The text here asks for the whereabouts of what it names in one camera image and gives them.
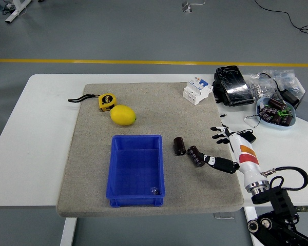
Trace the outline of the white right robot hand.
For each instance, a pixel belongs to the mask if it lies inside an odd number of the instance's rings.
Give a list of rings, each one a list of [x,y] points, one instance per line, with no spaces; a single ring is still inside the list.
[[[211,130],[221,132],[214,135],[213,139],[217,139],[218,144],[230,144],[235,161],[200,153],[197,166],[208,164],[216,170],[229,174],[239,170],[244,175],[244,186],[247,192],[257,194],[268,190],[269,181],[261,174],[259,161],[251,143],[240,133],[231,131],[227,126],[211,127]]]

